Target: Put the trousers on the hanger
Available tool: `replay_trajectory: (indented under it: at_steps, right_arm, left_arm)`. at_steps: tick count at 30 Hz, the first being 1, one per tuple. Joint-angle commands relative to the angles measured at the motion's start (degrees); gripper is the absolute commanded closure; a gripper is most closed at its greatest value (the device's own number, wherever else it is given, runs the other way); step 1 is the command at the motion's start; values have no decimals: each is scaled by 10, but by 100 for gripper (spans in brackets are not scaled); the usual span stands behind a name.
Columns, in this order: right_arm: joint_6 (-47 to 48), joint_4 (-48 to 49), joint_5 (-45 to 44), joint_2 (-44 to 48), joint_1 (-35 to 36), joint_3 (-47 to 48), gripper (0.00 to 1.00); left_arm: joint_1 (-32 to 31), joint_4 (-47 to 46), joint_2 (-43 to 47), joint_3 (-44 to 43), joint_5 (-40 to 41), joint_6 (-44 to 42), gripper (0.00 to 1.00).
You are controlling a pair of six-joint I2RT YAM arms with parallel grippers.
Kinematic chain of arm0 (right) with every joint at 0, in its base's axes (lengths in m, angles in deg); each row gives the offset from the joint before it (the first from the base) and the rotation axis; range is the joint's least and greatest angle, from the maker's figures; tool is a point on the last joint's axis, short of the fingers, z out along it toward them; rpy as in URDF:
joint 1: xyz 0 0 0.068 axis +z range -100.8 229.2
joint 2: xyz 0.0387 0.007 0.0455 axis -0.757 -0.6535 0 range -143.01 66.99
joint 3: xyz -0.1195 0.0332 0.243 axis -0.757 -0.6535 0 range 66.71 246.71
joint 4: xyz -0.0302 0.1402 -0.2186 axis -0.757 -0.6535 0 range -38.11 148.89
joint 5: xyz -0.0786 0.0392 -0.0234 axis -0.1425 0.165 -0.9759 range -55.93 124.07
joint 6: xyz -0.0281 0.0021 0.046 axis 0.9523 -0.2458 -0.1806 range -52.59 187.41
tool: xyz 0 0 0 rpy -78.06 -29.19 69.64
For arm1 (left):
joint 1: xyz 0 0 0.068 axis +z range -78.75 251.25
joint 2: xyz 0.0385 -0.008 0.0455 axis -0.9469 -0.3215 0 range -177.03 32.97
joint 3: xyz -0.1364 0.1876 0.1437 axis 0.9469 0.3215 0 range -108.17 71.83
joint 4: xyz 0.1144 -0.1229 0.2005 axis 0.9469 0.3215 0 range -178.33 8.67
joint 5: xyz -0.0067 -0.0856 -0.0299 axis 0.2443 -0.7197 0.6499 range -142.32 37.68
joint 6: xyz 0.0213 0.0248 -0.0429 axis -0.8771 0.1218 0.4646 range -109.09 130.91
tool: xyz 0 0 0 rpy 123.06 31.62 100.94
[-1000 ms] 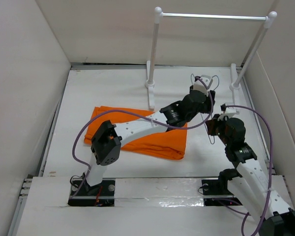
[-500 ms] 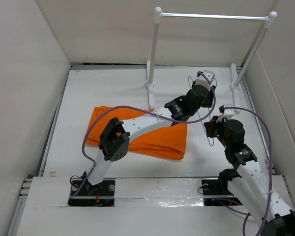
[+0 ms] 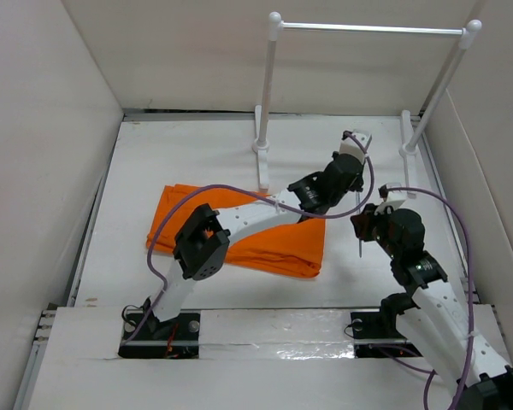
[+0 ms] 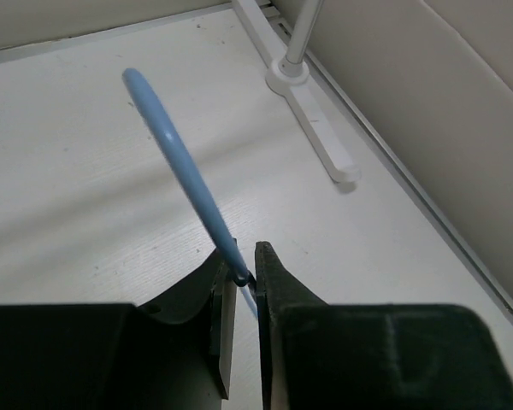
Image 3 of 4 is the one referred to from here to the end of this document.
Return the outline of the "blue wire hanger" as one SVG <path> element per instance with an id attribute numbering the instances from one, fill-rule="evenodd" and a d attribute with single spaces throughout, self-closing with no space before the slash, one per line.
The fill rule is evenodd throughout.
<path id="1" fill-rule="evenodd" d="M 358 206 L 358 213 L 361 213 L 361 205 L 362 202 L 362 194 L 360 192 L 356 193 L 356 205 Z M 354 225 L 354 230 L 357 236 L 358 240 L 358 255 L 360 258 L 363 257 L 363 240 L 361 238 L 362 235 L 362 226 L 361 226 L 361 220 L 359 217 L 357 217 L 357 223 Z"/>

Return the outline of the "orange trousers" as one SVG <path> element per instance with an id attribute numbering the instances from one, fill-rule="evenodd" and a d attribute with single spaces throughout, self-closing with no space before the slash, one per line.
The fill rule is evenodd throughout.
<path id="1" fill-rule="evenodd" d="M 225 189 L 207 190 L 183 204 L 163 228 L 155 251 L 170 254 L 174 237 L 196 206 L 213 209 L 245 205 L 252 198 Z M 321 270 L 326 221 L 305 220 L 295 225 L 280 225 L 259 232 L 229 247 L 225 262 L 292 278 L 314 278 Z"/>

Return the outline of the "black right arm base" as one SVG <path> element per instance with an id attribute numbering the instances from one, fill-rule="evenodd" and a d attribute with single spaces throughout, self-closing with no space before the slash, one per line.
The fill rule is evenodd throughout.
<path id="1" fill-rule="evenodd" d="M 345 335 L 351 337 L 357 359 L 421 357 L 419 350 L 396 327 L 396 319 L 414 302 L 404 293 L 389 295 L 374 310 L 351 312 Z"/>

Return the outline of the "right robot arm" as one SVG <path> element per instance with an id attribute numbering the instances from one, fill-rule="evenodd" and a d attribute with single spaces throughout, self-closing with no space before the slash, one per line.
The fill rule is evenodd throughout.
<path id="1" fill-rule="evenodd" d="M 456 409 L 513 409 L 513 367 L 478 331 L 466 300 L 424 248 L 421 216 L 406 208 L 368 204 L 351 223 L 358 239 L 377 243 L 404 292 L 381 302 L 380 330 L 401 334 L 452 395 Z"/>

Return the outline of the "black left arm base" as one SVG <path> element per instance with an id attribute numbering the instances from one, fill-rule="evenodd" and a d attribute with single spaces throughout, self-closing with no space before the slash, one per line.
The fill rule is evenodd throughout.
<path id="1" fill-rule="evenodd" d="M 136 331 L 149 307 L 147 299 L 140 307 L 127 305 L 122 309 L 123 331 L 118 355 L 123 359 L 197 359 L 201 313 L 181 312 L 163 322 L 151 313 L 143 327 Z"/>

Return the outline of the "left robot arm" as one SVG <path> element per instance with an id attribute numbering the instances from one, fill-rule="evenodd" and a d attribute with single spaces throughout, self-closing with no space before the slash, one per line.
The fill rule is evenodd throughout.
<path id="1" fill-rule="evenodd" d="M 144 328 L 167 337 L 196 282 L 224 264 L 295 278 L 320 270 L 325 221 L 348 192 L 363 189 L 364 153 L 335 152 L 326 168 L 271 196 L 231 185 L 168 186 L 147 237 L 147 255 L 166 251 L 174 260 L 167 274 L 150 265 L 161 289 L 144 302 Z"/>

